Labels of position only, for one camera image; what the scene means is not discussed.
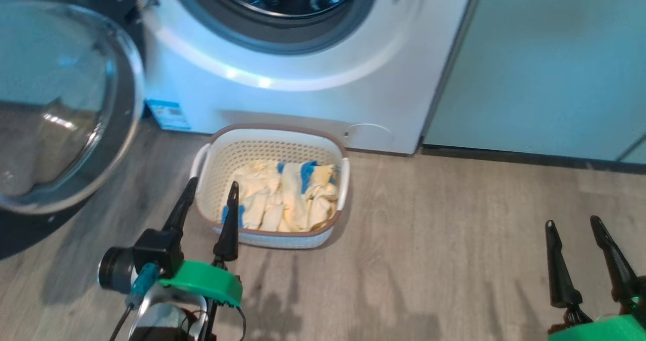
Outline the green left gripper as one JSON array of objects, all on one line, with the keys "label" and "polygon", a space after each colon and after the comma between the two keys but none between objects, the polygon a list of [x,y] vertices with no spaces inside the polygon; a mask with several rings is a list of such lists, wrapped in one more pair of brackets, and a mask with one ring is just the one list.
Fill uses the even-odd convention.
[{"label": "green left gripper", "polygon": [[[191,177],[188,180],[162,231],[182,232],[184,230],[186,216],[194,201],[197,185],[197,177]],[[222,231],[213,247],[214,262],[229,262],[238,258],[240,223],[238,182],[231,184],[226,208],[228,211],[222,223]],[[174,287],[212,299],[219,305],[241,307],[243,287],[239,277],[228,270],[201,261],[184,261],[175,276],[161,277],[159,283],[164,287]]]}]

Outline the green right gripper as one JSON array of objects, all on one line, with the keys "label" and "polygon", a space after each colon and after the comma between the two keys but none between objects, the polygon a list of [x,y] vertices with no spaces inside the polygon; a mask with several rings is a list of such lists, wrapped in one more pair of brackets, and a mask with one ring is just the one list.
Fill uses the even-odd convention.
[{"label": "green right gripper", "polygon": [[597,246],[604,253],[615,302],[628,302],[620,314],[590,319],[575,308],[583,297],[574,287],[562,254],[563,244],[554,221],[545,223],[551,306],[566,309],[564,321],[548,329],[548,340],[645,340],[644,278],[638,277],[620,247],[597,215],[590,217]]}]

